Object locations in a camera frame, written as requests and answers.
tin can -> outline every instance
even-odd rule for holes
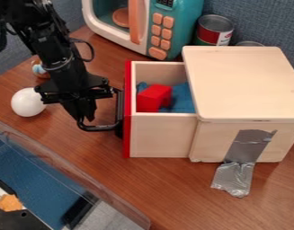
[[[220,15],[208,14],[198,20],[195,44],[202,46],[227,46],[231,40],[234,24]]]
[[[238,42],[236,46],[240,47],[264,47],[263,44],[256,42],[256,41],[250,41],[250,40],[244,40],[241,42]]]

red block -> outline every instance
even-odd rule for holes
[[[137,96],[137,112],[158,112],[171,105],[172,87],[153,84]]]

wooden table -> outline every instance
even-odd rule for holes
[[[88,40],[95,47],[96,59],[87,65],[89,71],[107,76],[118,88],[123,84],[127,59],[148,60],[86,27],[73,37]],[[83,45],[80,50],[84,56],[89,54]],[[210,188],[218,164],[192,164],[188,159],[123,159],[121,140],[113,132],[80,130],[60,105],[50,105],[34,118],[15,115],[10,108],[14,92],[39,82],[31,74],[30,60],[1,75],[0,120],[57,153],[61,159],[55,157],[57,163],[72,164],[67,174],[95,193],[109,199],[109,192],[97,190],[99,186],[96,189],[90,182],[93,179],[140,210],[151,219],[152,229],[294,229],[294,147],[280,164],[257,164],[250,195],[233,198]],[[113,122],[113,114],[113,100],[98,102],[96,122]],[[76,168],[85,175],[76,173]],[[122,209],[119,199],[110,202]]]

white ball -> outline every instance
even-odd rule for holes
[[[45,110],[46,105],[40,100],[40,94],[33,88],[25,88],[15,93],[11,99],[13,111],[22,117],[32,117]]]

duct tape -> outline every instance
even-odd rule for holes
[[[228,149],[224,163],[216,170],[211,188],[242,198],[250,192],[254,166],[277,130],[240,130]]]

